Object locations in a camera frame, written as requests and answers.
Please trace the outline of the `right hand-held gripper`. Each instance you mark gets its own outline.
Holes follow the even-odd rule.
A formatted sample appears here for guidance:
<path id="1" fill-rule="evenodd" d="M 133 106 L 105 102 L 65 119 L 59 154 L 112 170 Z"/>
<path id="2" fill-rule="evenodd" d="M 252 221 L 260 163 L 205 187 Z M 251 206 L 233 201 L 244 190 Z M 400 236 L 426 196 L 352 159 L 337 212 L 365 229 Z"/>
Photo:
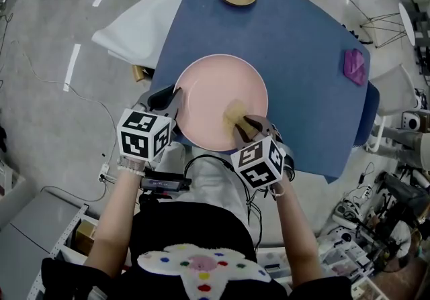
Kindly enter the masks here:
<path id="1" fill-rule="evenodd" d="M 253 138 L 253 128 L 259 133 Z M 251 189 L 262 189 L 295 176 L 293 153 L 266 117 L 246 115 L 233 127 L 237 151 L 231 155 L 234 171 Z"/>

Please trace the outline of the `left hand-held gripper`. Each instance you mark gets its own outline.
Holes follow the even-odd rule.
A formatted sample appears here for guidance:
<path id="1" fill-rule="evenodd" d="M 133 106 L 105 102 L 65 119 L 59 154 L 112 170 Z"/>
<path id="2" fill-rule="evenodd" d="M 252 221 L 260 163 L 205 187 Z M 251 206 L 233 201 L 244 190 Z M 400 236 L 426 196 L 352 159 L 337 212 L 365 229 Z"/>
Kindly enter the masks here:
<path id="1" fill-rule="evenodd" d="M 122 156 L 151 162 L 170 145 L 173 119 L 183 102 L 183 89 L 174 88 L 170 85 L 143 93 L 136 102 L 143 111 L 124 110 L 117 125 Z"/>

